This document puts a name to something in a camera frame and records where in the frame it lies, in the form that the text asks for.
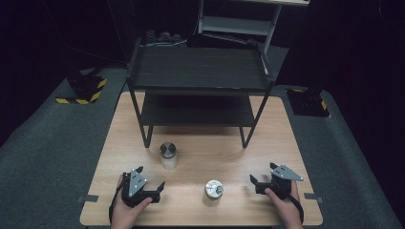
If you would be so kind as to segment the white metal stand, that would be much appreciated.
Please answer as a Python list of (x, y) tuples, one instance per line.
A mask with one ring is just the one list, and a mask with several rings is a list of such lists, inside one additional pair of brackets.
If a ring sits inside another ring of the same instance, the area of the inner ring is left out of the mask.
[(283, 6), (307, 7), (310, 0), (232, 0), (239, 2), (252, 2), (270, 4), (274, 7), (272, 19), (269, 21), (242, 19), (222, 16), (205, 16), (204, 0), (199, 0), (198, 33), (206, 31), (230, 32), (240, 34), (264, 35), (264, 52), (268, 51), (272, 36), (277, 26), (278, 18)]

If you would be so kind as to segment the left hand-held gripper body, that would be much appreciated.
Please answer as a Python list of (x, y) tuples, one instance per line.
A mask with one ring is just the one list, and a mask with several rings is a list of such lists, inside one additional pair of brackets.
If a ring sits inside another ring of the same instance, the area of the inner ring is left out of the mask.
[(121, 198), (126, 205), (135, 207), (146, 198), (151, 198), (153, 203), (160, 202), (160, 194), (156, 193), (156, 190), (144, 190), (147, 179), (142, 174), (132, 170), (122, 176)]

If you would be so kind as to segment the black two-tier shelf rack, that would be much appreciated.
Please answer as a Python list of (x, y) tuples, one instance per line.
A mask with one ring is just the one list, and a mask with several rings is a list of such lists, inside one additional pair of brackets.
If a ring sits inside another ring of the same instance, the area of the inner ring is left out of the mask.
[(248, 146), (275, 83), (261, 48), (140, 43), (136, 42), (126, 83), (145, 147), (156, 126), (237, 127), (242, 145)]

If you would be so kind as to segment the black power strip with plugs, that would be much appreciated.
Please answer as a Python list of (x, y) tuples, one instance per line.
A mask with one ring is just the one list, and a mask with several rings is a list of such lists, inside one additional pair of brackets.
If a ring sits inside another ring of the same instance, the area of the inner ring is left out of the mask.
[(156, 31), (147, 31), (143, 39), (143, 45), (145, 47), (155, 46), (178, 46), (185, 44), (186, 38), (181, 37), (179, 34), (172, 34), (169, 31), (162, 31), (157, 33)]

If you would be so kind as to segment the glass jar with white powder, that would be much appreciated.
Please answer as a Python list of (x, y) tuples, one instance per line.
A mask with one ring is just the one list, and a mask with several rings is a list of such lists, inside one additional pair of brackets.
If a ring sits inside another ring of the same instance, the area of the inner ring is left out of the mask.
[(172, 142), (164, 142), (160, 145), (160, 162), (167, 170), (177, 166), (177, 148)]

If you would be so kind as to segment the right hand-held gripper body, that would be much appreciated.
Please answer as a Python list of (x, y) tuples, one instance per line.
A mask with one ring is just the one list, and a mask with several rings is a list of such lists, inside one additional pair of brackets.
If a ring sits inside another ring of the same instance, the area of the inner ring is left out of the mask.
[(290, 196), (291, 193), (291, 182), (303, 181), (304, 179), (292, 171), (286, 165), (278, 165), (279, 167), (272, 170), (270, 169), (270, 180), (269, 182), (262, 182), (262, 187), (255, 187), (255, 192), (257, 194), (264, 195), (265, 189), (271, 189), (279, 199), (285, 199)]

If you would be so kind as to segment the black yellow striped base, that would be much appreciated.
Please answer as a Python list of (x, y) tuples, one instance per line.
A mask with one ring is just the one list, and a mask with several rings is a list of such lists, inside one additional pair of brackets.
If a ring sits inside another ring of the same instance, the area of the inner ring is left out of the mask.
[(78, 73), (64, 79), (55, 95), (59, 104), (88, 105), (95, 103), (107, 83), (106, 78), (93, 74)]
[(288, 101), (295, 115), (328, 117), (327, 104), (315, 89), (287, 89)]

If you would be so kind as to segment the glass jar with brown powder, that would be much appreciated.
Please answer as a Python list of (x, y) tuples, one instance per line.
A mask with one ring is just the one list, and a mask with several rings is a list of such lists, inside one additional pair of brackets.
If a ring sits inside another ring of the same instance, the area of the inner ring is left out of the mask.
[(223, 184), (216, 179), (211, 179), (204, 186), (202, 202), (208, 207), (216, 206), (219, 204), (223, 194)]

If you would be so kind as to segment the person's right hand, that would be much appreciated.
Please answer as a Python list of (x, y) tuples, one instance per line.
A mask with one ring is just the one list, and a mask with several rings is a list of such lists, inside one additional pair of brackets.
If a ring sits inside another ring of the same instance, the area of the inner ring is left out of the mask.
[(269, 188), (265, 189), (265, 193), (276, 208), (285, 229), (304, 229), (299, 210), (290, 199), (279, 199)]

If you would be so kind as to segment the person's left hand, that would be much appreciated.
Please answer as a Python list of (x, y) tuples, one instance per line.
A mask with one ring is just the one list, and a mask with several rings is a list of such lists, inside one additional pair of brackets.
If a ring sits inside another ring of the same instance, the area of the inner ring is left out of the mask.
[(121, 188), (119, 187), (122, 180), (123, 177), (119, 177), (117, 182), (118, 192), (113, 203), (111, 229), (132, 229), (141, 212), (152, 202), (151, 198), (146, 198), (135, 207), (126, 205), (121, 198)]

